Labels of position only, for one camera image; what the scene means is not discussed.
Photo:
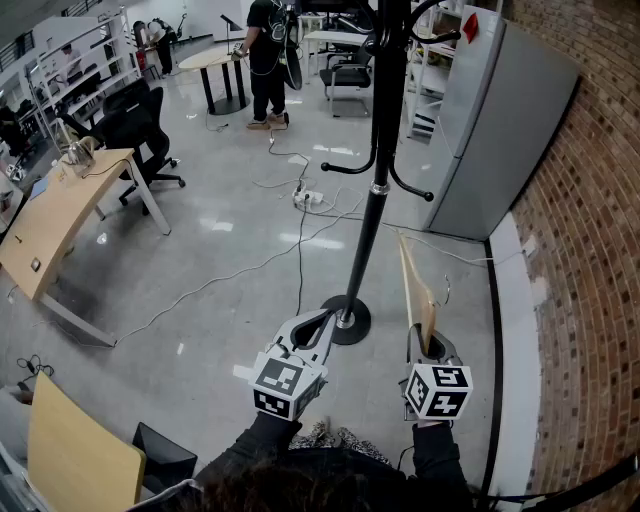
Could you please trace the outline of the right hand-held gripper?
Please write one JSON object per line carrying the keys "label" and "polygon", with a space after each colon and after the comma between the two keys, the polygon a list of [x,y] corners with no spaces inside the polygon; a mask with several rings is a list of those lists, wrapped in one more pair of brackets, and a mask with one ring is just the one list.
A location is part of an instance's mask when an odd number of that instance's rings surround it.
{"label": "right hand-held gripper", "polygon": [[454,421],[461,417],[473,392],[470,368],[455,346],[434,332],[424,356],[421,324],[409,328],[406,376],[399,382],[404,421]]}

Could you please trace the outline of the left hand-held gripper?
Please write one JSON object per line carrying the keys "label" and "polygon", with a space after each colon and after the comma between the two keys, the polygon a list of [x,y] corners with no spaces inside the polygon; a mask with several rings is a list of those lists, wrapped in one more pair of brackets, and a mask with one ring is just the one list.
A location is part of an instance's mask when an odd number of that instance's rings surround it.
{"label": "left hand-held gripper", "polygon": [[334,311],[298,315],[282,324],[252,367],[233,367],[233,375],[251,388],[258,412],[287,421],[302,415],[326,382],[328,370],[321,363],[329,356],[335,328]]}

